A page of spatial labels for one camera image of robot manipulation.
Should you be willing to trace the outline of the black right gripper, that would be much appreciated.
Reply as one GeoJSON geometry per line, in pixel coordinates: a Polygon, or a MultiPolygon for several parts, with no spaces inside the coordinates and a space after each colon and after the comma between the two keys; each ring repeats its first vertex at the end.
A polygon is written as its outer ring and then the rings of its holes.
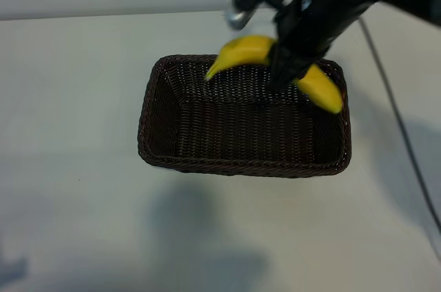
{"type": "Polygon", "coordinates": [[[277,20],[269,51],[270,92],[282,92],[322,59],[332,42],[376,0],[295,0],[277,20]]]}

